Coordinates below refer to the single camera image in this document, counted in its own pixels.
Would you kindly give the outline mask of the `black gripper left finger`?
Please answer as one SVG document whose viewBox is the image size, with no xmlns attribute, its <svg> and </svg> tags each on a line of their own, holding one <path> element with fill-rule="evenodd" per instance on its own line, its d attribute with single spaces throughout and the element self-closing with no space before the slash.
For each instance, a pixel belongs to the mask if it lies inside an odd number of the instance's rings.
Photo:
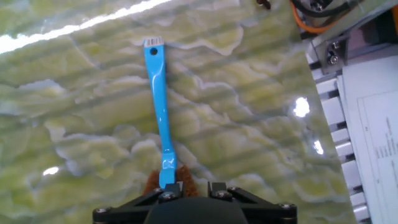
<svg viewBox="0 0 398 224">
<path fill-rule="evenodd" d="M 183 182 L 167 184 L 131 200 L 120 207 L 100 207 L 93 210 L 92 220 L 97 224 L 144 223 L 152 208 L 162 202 L 183 197 Z"/>
</svg>

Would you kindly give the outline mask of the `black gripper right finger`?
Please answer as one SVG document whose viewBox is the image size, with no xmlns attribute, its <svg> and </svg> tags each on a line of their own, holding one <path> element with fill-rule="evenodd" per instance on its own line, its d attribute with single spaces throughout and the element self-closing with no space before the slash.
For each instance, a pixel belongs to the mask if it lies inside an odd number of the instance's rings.
<svg viewBox="0 0 398 224">
<path fill-rule="evenodd" d="M 225 182 L 208 182 L 208 196 L 237 205 L 248 223 L 297 224 L 293 203 L 271 203 L 241 187 L 227 187 Z"/>
</svg>

